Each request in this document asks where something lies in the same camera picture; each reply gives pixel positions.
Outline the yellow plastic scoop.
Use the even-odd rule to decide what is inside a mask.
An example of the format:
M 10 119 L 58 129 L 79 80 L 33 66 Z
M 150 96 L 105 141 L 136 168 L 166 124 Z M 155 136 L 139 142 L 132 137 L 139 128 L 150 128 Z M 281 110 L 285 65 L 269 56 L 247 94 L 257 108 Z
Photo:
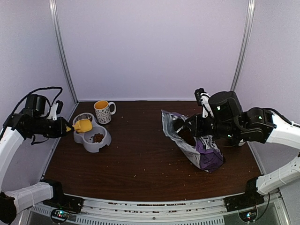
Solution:
M 78 133 L 86 133 L 91 131 L 93 128 L 92 123 L 89 119 L 78 120 L 74 125 L 67 125 L 66 131 L 76 131 Z

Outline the purple pet food bag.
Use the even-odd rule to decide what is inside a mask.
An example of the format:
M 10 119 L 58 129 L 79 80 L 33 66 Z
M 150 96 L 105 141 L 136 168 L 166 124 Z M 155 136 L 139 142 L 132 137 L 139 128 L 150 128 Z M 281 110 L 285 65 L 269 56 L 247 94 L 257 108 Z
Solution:
M 182 127 L 187 116 L 177 112 L 161 111 L 163 132 L 181 149 L 197 168 L 211 173 L 220 168 L 225 157 L 211 135 L 194 137 L 187 127 Z

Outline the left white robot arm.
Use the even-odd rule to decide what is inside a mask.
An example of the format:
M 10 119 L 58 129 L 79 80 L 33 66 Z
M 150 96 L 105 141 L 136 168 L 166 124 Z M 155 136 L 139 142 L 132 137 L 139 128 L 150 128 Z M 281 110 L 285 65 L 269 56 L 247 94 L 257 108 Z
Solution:
M 0 180 L 3 181 L 15 153 L 26 139 L 38 144 L 37 135 L 46 139 L 60 138 L 74 129 L 63 117 L 58 116 L 63 103 L 54 99 L 50 110 L 45 113 L 48 99 L 37 94 L 28 94 L 23 98 L 25 107 L 20 113 L 12 111 L 4 122 L 0 133 Z M 17 214 L 37 203 L 50 200 L 57 208 L 67 204 L 62 184 L 54 180 L 41 180 L 38 183 L 13 191 L 0 192 L 0 220 L 11 224 Z

